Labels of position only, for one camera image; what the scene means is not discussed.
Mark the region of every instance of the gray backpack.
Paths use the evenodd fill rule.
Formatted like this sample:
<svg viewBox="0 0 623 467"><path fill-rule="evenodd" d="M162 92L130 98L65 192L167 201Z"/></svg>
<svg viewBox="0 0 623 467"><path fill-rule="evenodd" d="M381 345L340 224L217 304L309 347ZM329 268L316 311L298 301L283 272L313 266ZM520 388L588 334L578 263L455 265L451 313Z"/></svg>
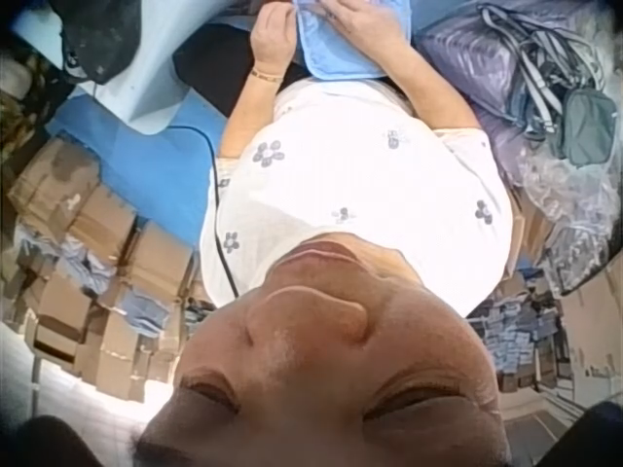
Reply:
<svg viewBox="0 0 623 467"><path fill-rule="evenodd" d="M482 4L485 24L517 56L504 116L537 143L576 167L606 163L617 134L615 102L603 93L604 72L591 44L578 34L552 28L511 10Z"/></svg>

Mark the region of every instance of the nose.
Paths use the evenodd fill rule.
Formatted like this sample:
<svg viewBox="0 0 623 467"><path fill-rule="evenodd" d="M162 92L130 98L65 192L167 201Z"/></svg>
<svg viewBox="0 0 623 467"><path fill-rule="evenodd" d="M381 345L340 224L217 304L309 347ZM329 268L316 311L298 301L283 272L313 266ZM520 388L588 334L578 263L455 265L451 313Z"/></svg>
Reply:
<svg viewBox="0 0 623 467"><path fill-rule="evenodd" d="M256 347L275 352L275 361L292 368L335 358L339 348L365 341L368 312L363 305L304 286L272 292L246 314Z"/></svg>

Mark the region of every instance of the white table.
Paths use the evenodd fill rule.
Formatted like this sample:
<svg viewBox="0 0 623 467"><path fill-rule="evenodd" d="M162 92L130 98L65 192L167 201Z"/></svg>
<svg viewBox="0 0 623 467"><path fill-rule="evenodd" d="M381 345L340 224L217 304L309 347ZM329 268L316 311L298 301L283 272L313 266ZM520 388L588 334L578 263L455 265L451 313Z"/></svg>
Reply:
<svg viewBox="0 0 623 467"><path fill-rule="evenodd" d="M101 105L135 130L165 129L188 93L175 73L172 54L199 27L235 0L141 0L140 46L130 66L106 85L81 84ZM52 10L20 15L14 32L58 68L62 67L60 18Z"/></svg>

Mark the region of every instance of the lip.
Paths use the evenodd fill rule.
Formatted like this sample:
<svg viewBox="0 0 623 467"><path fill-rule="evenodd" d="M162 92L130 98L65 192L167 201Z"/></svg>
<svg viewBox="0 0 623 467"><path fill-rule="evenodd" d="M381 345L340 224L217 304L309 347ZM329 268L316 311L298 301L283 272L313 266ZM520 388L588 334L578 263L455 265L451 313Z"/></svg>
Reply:
<svg viewBox="0 0 623 467"><path fill-rule="evenodd" d="M269 269L269 274L280 266L294 264L309 256L360 264L356 255L344 245L329 240L312 240L300 244L285 256L281 257L281 259Z"/></svg>

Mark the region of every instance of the tiled floor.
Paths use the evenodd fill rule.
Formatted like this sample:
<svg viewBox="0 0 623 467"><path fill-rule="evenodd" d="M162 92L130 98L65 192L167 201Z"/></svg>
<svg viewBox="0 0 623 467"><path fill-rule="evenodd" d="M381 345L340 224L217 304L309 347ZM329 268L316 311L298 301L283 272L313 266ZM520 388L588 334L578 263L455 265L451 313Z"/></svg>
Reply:
<svg viewBox="0 0 623 467"><path fill-rule="evenodd" d="M33 356L23 342L0 324L0 401L3 418L14 427L29 418ZM65 420L106 467L130 466L130 441L170 396L170 387L148 381L145 404L121 401L43 362L37 414Z"/></svg>
<svg viewBox="0 0 623 467"><path fill-rule="evenodd" d="M536 463L566 431L565 426L546 411L505 423L513 456L513 467Z"/></svg>

